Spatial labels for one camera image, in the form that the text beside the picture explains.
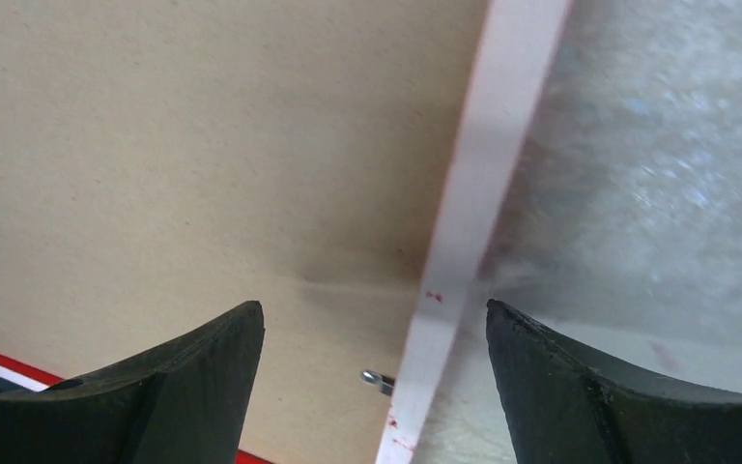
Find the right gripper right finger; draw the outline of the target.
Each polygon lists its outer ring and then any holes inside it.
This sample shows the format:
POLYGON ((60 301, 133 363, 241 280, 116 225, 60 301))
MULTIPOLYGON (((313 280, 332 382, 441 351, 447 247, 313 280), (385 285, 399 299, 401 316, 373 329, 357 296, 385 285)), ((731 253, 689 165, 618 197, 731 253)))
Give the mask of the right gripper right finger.
POLYGON ((521 463, 742 463, 742 393, 672 378, 487 303, 500 404, 521 463))

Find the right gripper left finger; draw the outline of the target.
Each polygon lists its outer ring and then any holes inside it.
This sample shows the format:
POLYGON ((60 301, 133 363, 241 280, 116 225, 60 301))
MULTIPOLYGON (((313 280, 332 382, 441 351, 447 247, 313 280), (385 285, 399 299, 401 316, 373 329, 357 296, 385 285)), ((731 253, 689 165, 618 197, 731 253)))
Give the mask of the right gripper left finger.
POLYGON ((232 463, 265 334, 248 301, 50 388, 0 393, 0 463, 232 463))

